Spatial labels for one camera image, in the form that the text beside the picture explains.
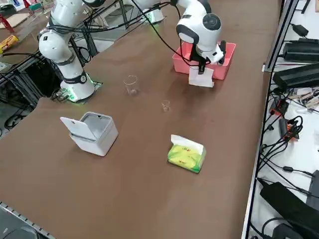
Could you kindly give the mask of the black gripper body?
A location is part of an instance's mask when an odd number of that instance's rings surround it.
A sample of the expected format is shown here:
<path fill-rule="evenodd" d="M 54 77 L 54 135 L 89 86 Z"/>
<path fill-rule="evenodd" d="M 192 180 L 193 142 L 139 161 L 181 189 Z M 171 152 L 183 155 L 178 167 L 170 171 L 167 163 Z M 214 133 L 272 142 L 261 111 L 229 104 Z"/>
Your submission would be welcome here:
<path fill-rule="evenodd" d="M 195 66 L 199 68 L 207 64 L 207 60 L 199 55 L 191 56 L 190 60 L 196 62 Z"/>

